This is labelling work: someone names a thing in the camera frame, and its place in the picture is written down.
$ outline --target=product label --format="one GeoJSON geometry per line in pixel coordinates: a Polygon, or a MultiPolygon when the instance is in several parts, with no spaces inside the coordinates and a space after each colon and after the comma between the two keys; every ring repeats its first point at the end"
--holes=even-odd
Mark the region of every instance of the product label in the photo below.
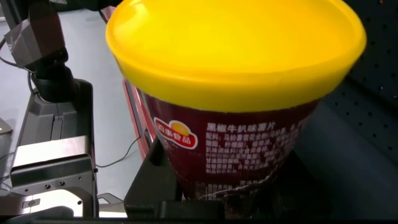
{"type": "Polygon", "coordinates": [[[159,118],[154,118],[155,127],[164,138],[185,149],[194,149],[198,145],[198,137],[187,125],[180,121],[170,121],[168,124],[159,118]]]}

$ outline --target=potato chip canister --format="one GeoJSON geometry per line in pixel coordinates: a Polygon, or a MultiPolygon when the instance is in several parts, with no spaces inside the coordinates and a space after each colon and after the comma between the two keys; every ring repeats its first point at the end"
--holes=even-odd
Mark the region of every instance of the potato chip canister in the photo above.
{"type": "Polygon", "coordinates": [[[106,40],[185,196],[239,213],[272,182],[366,34],[341,0],[124,0],[106,40]]]}

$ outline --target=red metal frame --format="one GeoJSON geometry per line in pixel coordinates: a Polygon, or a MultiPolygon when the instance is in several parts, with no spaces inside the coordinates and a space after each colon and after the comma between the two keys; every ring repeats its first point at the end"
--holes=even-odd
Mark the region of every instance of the red metal frame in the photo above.
{"type": "MultiPolygon", "coordinates": [[[[134,132],[135,132],[136,136],[140,135],[140,133],[138,131],[139,130],[138,124],[137,124],[137,119],[138,119],[140,121],[142,130],[147,129],[149,132],[151,141],[153,141],[156,137],[156,131],[152,124],[150,116],[148,115],[148,113],[145,109],[145,106],[141,100],[141,97],[138,94],[137,88],[134,85],[130,84],[126,79],[124,79],[123,80],[123,89],[124,89],[124,94],[126,95],[127,105],[129,107],[131,121],[132,121],[132,126],[134,128],[134,132]],[[132,90],[132,96],[134,98],[135,105],[131,104],[131,99],[129,96],[129,92],[127,90],[128,85],[130,86],[130,88],[132,90]],[[136,118],[136,116],[134,115],[133,107],[135,107],[135,109],[138,112],[138,118],[136,118]]],[[[138,143],[139,150],[141,152],[141,157],[142,157],[142,159],[144,159],[149,151],[150,145],[148,145],[148,142],[144,136],[141,136],[141,138],[137,141],[137,143],[138,143]]]]}

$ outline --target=floor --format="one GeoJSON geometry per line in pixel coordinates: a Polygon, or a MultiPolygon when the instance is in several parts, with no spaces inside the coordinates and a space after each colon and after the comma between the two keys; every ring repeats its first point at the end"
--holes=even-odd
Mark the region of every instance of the floor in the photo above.
{"type": "MultiPolygon", "coordinates": [[[[106,165],[122,157],[136,138],[122,88],[123,77],[106,45],[105,24],[97,12],[83,10],[59,15],[69,53],[67,66],[75,78],[93,84],[96,162],[106,165]]],[[[0,22],[0,35],[8,30],[6,23],[0,22]]],[[[1,55],[12,60],[6,47],[1,55]]],[[[30,93],[25,71],[5,63],[0,63],[0,70],[0,117],[13,128],[10,149],[2,149],[1,157],[16,148],[30,93]]],[[[0,161],[5,162],[9,167],[12,158],[0,161]]],[[[123,199],[141,164],[138,146],[134,145],[126,160],[100,168],[99,194],[109,192],[123,199]]]]}

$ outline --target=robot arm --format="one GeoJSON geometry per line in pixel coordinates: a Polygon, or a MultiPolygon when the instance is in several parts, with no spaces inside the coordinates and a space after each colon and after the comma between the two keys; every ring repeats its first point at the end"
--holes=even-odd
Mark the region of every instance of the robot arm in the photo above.
{"type": "MultiPolygon", "coordinates": [[[[19,68],[32,72],[32,81],[42,99],[51,103],[70,101],[76,95],[73,76],[65,62],[65,48],[58,14],[49,0],[0,0],[10,31],[4,36],[19,68]]],[[[99,11],[121,0],[77,0],[99,11]]]]}

